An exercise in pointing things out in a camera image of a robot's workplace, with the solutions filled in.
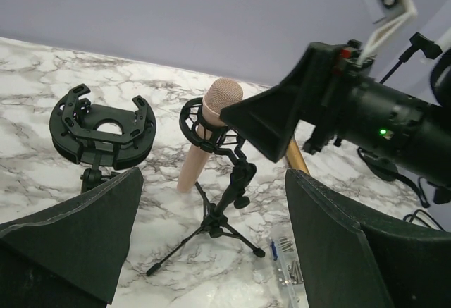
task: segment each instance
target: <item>microphone grille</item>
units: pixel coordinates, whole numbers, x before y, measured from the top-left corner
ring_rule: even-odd
[[[204,96],[203,103],[219,114],[221,109],[242,101],[242,88],[238,82],[219,78],[213,82]]]

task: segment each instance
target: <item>wooden rod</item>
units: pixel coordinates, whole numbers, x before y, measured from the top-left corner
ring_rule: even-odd
[[[286,157],[291,168],[299,169],[307,175],[310,175],[309,169],[305,164],[304,157],[302,156],[299,146],[297,146],[297,142],[294,138],[291,139],[288,145]]]

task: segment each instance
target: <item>gray marble veining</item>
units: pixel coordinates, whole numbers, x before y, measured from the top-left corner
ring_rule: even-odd
[[[143,96],[157,119],[153,149],[140,164],[144,190],[123,266],[114,308],[140,307],[279,307],[279,293],[270,258],[256,257],[239,241],[193,239],[150,278],[145,271],[160,260],[202,217],[202,200],[193,190],[175,191],[190,143],[178,118],[182,105],[204,95],[216,79],[148,63],[54,49],[0,39],[0,222],[35,213],[80,191],[76,166],[58,155],[51,143],[51,110],[68,90],[85,83],[94,104],[135,110],[132,98]],[[265,90],[241,83],[245,97]],[[299,123],[296,138],[305,141],[312,126]],[[272,227],[289,223],[284,191],[284,161],[267,161],[250,144],[243,149],[257,165],[247,188],[251,204],[227,210],[230,224],[268,251],[265,238]],[[311,174],[344,195],[396,217],[417,208],[416,197],[400,183],[385,183],[344,142],[320,154],[306,155]],[[217,198],[228,184],[230,164],[212,156],[199,181]]]

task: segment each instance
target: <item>rubber foot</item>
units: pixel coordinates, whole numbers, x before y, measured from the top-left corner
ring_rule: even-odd
[[[147,276],[153,275],[156,271],[158,271],[161,268],[161,264],[155,264],[153,265],[147,272]]]
[[[217,239],[220,238],[221,236],[223,236],[223,229],[221,227],[213,227],[210,230],[210,238],[212,239]]]
[[[256,250],[253,250],[253,253],[257,257],[265,257],[265,255],[266,255],[265,251],[262,250],[262,248],[257,248]]]

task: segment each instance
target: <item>screw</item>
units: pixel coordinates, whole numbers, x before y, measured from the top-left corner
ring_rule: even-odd
[[[383,0],[383,4],[386,6],[392,6],[395,3],[395,0]]]
[[[292,245],[282,245],[282,252],[292,249]]]

